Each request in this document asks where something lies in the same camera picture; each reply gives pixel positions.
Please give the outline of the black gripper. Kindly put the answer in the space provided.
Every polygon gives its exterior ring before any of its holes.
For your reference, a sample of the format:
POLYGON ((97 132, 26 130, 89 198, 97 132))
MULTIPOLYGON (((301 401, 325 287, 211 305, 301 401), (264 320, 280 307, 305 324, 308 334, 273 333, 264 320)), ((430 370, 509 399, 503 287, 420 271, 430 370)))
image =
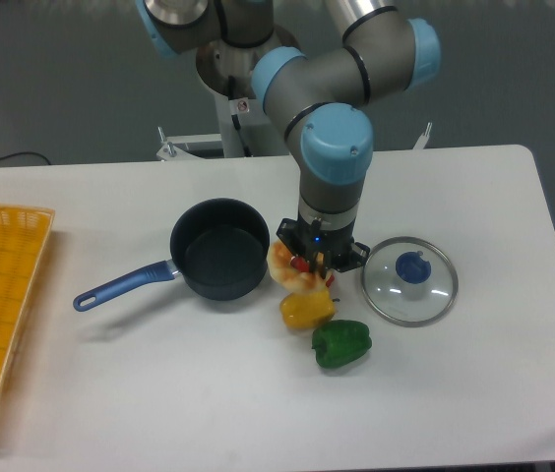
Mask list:
POLYGON ((293 256, 306 260, 306 270, 328 278, 332 270, 347 272, 365 265, 370 248, 353 238, 355 222, 340 229, 323 229, 319 221, 311 224, 299 217, 285 218, 277 236, 293 256))

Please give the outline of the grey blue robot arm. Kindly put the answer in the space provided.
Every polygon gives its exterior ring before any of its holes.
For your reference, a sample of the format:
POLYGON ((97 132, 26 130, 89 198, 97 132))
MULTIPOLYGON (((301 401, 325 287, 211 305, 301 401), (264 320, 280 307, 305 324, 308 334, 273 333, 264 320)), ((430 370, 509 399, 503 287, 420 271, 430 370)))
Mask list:
POLYGON ((363 266, 353 239, 374 147, 363 112, 371 100, 412 89, 439 72, 440 40, 394 1, 330 1, 339 48, 308 58, 274 19, 269 1, 140 1, 137 10, 165 56, 192 50, 204 84, 268 117, 299 170, 298 215, 277 235, 321 271, 363 266))

